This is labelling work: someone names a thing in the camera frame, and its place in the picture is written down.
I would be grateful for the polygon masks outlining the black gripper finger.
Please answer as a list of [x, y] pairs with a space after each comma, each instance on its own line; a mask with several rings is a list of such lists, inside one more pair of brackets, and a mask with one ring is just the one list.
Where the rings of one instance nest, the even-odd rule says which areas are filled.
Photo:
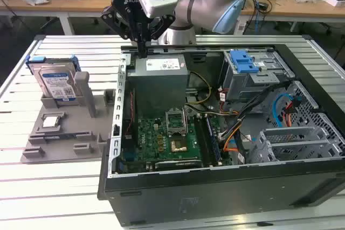
[[142, 58], [142, 37], [139, 34], [139, 24], [134, 19], [133, 11], [127, 7], [124, 16], [119, 18], [118, 14], [115, 7], [108, 6], [102, 12], [101, 18], [122, 39], [133, 41], [137, 46], [138, 56]]
[[163, 32], [174, 22], [174, 16], [161, 16], [159, 18], [148, 18], [142, 24], [142, 57], [147, 57], [147, 44], [157, 40]]

